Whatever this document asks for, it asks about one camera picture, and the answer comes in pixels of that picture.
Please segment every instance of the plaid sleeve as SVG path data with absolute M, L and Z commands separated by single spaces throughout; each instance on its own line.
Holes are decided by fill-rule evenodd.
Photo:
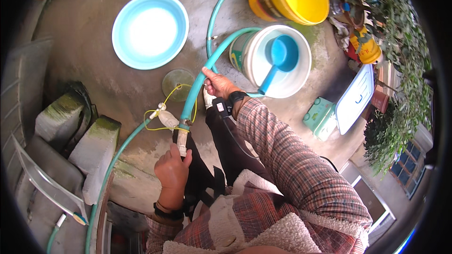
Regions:
M 177 226 L 168 226 L 159 223 L 148 216 L 146 216 L 146 221 L 149 225 L 149 236 L 146 242 L 146 254 L 162 253 L 165 241 L 173 240 L 183 228 L 182 223 Z
M 371 225 L 372 218 L 353 187 L 260 100 L 250 99 L 241 107 L 237 127 L 294 206 L 364 228 Z

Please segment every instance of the yellow string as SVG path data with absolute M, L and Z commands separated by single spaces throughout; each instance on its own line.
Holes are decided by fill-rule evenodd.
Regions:
M 183 87 L 183 86 L 186 86 L 186 87 L 192 87 L 192 86 L 190 86 L 190 85 L 188 85 L 188 84 L 185 84 L 185 83 L 178 85 L 177 87 L 175 87 L 175 88 L 168 94 L 168 97 L 165 99 L 165 101 L 163 102 L 163 104 L 166 104 L 166 102 L 167 102 L 168 99 L 170 98 L 171 94 L 173 94 L 173 92 L 174 92 L 176 89 L 178 89 L 178 88 L 180 88 L 180 87 Z M 196 111 L 197 111 L 197 110 L 198 110 L 198 99 L 195 100 L 195 114 L 193 115 L 192 123 L 195 122 Z M 178 130 L 181 130 L 181 131 L 185 131 L 185 132 L 187 132 L 187 133 L 190 132 L 189 130 L 184 129 L 184 128 L 181 128 L 181 127 L 159 127 L 159 128 L 148 128 L 148 127 L 146 126 L 146 114 L 149 113 L 149 112 L 155 112 L 155 111 L 156 111 L 156 110 L 147 110 L 146 112 L 144 112 L 144 115 L 143 115 L 143 123 L 144 123 L 144 127 L 145 127 L 148 131 L 160 131 L 160 130 L 162 130 L 162 129 L 178 129 Z

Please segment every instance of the concrete floor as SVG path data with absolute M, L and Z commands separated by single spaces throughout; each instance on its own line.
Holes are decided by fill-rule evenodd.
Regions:
M 59 84 L 68 80 L 82 81 L 99 114 L 122 123 L 119 144 L 143 121 L 143 113 L 155 109 L 165 99 L 161 90 L 163 77 L 169 71 L 183 68 L 194 76 L 206 61 L 206 30 L 217 0 L 180 0 L 189 14 L 187 42 L 179 55 L 167 65 L 140 71 L 127 67 L 116 56 L 111 43 L 111 30 L 116 15 L 130 0 L 52 0 L 42 14 L 35 37 L 52 36 L 54 48 L 49 59 L 45 93 L 57 98 Z M 217 17 L 214 47 L 233 31 L 249 26 L 267 26 L 248 6 L 247 0 L 226 0 Z M 341 136 L 336 129 L 329 140 L 321 142 L 302 123 L 314 99 L 322 96 L 337 102 L 352 81 L 354 73 L 347 58 L 338 48 L 332 26 L 328 22 L 303 27 L 301 32 L 310 43 L 313 67 L 308 81 L 295 95 L 286 99 L 264 97 L 282 121 L 319 155 L 330 158 L 339 169 L 364 140 L 364 119 L 359 119 Z M 238 86 L 253 89 L 246 78 L 232 68 L 227 53 L 217 62 L 219 71 Z M 220 167 L 212 135 L 205 124 L 202 95 L 198 96 L 198 116 L 192 127 L 193 138 L 207 166 Z M 168 102 L 168 110 L 177 118 L 183 103 Z M 158 120 L 150 127 L 160 127 Z M 171 143 L 170 131 L 142 131 L 130 143 L 116 166 L 110 200 L 143 213 L 152 212 L 159 195 L 160 183 L 154 175 L 154 164 Z

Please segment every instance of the blue ladle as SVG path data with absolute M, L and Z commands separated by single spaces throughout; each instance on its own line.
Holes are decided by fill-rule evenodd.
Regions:
M 265 95 L 278 71 L 288 73 L 295 69 L 300 56 L 297 43 L 288 35 L 280 35 L 269 41 L 265 52 L 272 68 L 258 89 L 262 95 Z

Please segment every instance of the plastic bottle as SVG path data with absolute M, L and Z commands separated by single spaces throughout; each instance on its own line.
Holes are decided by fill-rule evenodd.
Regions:
M 350 5 L 348 3 L 343 2 L 343 0 L 330 0 L 330 13 L 328 13 L 328 17 L 340 17 L 345 11 L 350 11 Z

